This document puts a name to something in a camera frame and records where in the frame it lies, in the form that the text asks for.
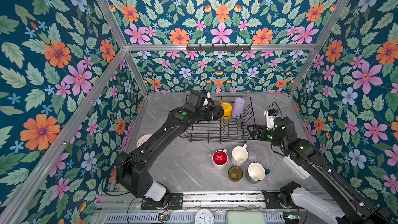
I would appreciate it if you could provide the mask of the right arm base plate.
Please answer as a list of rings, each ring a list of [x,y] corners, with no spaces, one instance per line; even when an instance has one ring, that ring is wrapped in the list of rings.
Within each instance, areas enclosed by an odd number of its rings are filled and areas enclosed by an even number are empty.
[[[266,190],[262,190],[261,193],[263,194],[267,208],[297,208],[293,203],[291,196],[286,192],[268,192]]]

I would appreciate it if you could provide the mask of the cream white mug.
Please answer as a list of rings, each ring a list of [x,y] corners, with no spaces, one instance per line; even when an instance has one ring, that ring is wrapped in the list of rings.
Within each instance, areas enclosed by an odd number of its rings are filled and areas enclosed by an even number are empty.
[[[231,161],[234,166],[240,167],[248,158],[247,144],[236,146],[232,150]]]

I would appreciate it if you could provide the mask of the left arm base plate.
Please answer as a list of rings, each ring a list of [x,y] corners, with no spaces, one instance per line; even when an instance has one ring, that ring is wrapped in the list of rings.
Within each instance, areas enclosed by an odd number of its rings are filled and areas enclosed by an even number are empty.
[[[160,201],[144,197],[142,200],[141,210],[180,210],[182,209],[183,198],[183,193],[169,192],[167,192]]]

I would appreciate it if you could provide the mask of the clear glass cup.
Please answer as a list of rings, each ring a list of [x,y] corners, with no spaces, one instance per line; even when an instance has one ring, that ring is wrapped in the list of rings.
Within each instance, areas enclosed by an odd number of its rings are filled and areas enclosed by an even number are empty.
[[[262,163],[263,153],[259,149],[252,148],[248,150],[248,161],[250,163]]]

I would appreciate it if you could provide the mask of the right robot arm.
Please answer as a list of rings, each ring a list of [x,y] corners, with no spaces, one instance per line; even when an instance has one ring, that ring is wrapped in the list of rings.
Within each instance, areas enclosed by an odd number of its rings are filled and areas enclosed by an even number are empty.
[[[297,136],[293,121],[276,117],[274,126],[249,125],[253,139],[279,147],[280,155],[289,158],[310,174],[332,197],[335,204],[309,193],[292,181],[281,187],[279,203],[282,207],[301,207],[328,224],[389,224],[392,213],[387,207],[376,207],[344,180],[310,141]]]

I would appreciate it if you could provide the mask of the lavender plastic cup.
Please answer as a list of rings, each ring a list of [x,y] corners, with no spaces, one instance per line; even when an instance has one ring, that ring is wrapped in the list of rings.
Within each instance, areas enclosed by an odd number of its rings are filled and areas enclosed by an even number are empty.
[[[242,97],[237,97],[232,107],[231,116],[234,118],[243,117],[245,109],[245,100]]]

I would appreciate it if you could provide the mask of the round beige kitchen timer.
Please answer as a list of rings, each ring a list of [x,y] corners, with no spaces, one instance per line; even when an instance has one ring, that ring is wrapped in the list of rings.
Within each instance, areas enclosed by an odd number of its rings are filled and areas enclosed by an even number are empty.
[[[143,135],[143,136],[140,137],[139,140],[137,141],[136,147],[139,148],[139,147],[142,146],[145,142],[147,142],[151,137],[152,137],[152,134]]]

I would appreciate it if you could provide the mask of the yellow mug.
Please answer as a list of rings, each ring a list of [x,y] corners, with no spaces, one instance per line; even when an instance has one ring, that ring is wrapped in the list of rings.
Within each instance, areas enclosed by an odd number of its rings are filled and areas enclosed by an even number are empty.
[[[232,105],[228,102],[219,102],[219,105],[223,108],[222,120],[228,120],[232,116]]]

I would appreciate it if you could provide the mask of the olive green glass cup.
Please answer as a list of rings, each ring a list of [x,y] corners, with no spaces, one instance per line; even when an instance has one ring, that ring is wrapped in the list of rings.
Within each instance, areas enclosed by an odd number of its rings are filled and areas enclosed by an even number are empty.
[[[232,182],[238,182],[243,177],[243,170],[238,166],[231,166],[228,170],[228,176]]]

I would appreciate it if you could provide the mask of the wall hook rail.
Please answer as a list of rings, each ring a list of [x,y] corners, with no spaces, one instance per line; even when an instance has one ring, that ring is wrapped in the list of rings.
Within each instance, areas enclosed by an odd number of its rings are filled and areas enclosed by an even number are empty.
[[[186,45],[186,51],[226,51],[226,52],[237,52],[237,51],[250,51],[252,45],[241,45],[241,44],[206,44],[206,45]]]

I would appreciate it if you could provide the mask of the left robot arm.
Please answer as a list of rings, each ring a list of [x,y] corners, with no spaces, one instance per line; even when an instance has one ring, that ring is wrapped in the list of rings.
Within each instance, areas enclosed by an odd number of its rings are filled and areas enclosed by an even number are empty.
[[[190,126],[202,121],[217,121],[223,107],[215,104],[206,90],[191,91],[183,106],[170,111],[165,123],[139,148],[121,152],[116,160],[116,182],[136,198],[148,198],[164,207],[170,190],[155,181],[149,169],[157,157]]]

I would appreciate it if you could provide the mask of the pale green sponge pad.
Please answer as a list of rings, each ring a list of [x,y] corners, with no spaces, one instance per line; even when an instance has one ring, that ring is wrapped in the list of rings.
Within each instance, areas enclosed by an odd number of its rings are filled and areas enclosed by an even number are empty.
[[[259,211],[229,211],[227,224],[266,224],[265,216]]]

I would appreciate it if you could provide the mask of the red interior white mug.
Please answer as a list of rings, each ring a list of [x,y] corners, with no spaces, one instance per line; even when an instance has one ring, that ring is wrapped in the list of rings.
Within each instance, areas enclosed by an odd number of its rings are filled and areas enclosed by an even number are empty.
[[[216,170],[223,170],[226,168],[229,157],[227,154],[227,150],[217,150],[212,155],[212,163],[213,167]]]

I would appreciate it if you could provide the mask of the white analog clock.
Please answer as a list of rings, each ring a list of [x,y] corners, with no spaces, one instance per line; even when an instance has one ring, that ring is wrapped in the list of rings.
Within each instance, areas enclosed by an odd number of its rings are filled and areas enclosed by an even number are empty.
[[[206,209],[200,209],[194,218],[195,224],[214,224],[214,215],[213,213]]]

